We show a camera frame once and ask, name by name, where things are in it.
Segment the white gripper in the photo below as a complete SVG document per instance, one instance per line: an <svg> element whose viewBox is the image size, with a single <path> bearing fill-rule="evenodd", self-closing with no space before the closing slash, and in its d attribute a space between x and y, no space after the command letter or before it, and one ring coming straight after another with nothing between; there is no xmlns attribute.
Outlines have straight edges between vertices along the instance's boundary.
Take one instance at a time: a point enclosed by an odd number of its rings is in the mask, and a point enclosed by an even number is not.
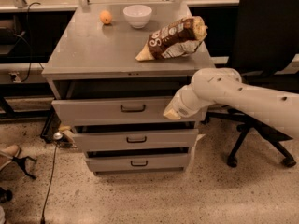
<svg viewBox="0 0 299 224"><path fill-rule="evenodd" d="M191 109L192 102L193 92L180 89L165 108L163 115L172 120L188 118L195 114L195 110Z"/></svg>

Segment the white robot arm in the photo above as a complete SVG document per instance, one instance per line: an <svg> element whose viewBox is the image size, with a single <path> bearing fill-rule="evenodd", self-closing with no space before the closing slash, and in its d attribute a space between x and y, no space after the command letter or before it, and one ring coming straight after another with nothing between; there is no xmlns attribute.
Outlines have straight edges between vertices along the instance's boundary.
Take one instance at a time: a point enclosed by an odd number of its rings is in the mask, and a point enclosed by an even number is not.
<svg viewBox="0 0 299 224"><path fill-rule="evenodd" d="M232 68L203 68L179 89L164 111L168 119L188 118L211 105L228 105L268 126L299 137L299 95L247 85Z"/></svg>

